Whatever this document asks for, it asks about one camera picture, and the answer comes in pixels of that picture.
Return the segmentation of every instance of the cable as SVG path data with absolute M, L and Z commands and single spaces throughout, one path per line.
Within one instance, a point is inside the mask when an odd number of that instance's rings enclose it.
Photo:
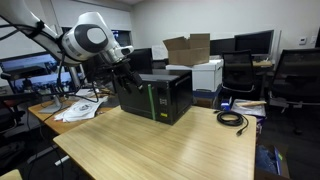
M 235 117 L 235 119 L 233 120 L 226 120 L 224 119 L 225 116 L 233 116 Z M 226 126 L 241 126 L 243 124 L 243 119 L 245 119 L 247 121 L 246 125 L 241 128 L 239 131 L 237 131 L 237 136 L 241 136 L 241 134 L 243 133 L 243 130 L 246 129 L 249 125 L 249 121 L 248 119 L 243 116 L 242 114 L 233 112 L 233 111 L 221 111 L 218 115 L 217 115 L 217 121 L 220 122 L 223 125 Z

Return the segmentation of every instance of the ceiling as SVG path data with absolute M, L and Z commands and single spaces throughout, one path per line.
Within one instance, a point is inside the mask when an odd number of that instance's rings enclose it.
M 137 4 L 138 2 L 141 2 L 143 0 L 114 0 L 114 1 L 122 2 L 125 4 L 129 4 L 129 5 L 134 5 L 134 4 Z

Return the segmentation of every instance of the black microwave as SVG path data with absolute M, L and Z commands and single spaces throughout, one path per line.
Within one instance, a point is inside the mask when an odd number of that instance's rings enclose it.
M 122 110 L 173 125 L 192 105 L 191 71 L 153 69 L 139 75 L 141 90 L 128 84 L 128 91 L 114 81 Z

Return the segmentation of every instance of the robotic arm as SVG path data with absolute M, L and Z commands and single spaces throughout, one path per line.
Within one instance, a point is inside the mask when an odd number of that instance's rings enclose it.
M 37 18 L 23 0 L 1 0 L 0 9 L 4 20 L 50 52 L 56 60 L 63 61 L 63 65 L 77 66 L 101 54 L 115 68 L 116 75 L 133 82 L 139 89 L 142 87 L 140 76 L 132 72 L 125 61 L 133 47 L 121 47 L 99 13 L 80 15 L 69 32 L 58 35 Z

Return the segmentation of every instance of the green stripe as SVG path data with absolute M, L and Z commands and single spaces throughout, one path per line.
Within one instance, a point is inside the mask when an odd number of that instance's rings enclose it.
M 152 119 L 153 119 L 153 120 L 156 120 L 156 114 L 155 114 L 155 111 L 154 111 L 154 104 L 153 104 L 151 84 L 148 84 L 148 92 L 149 92 L 149 100 L 150 100 L 150 105 L 151 105 Z

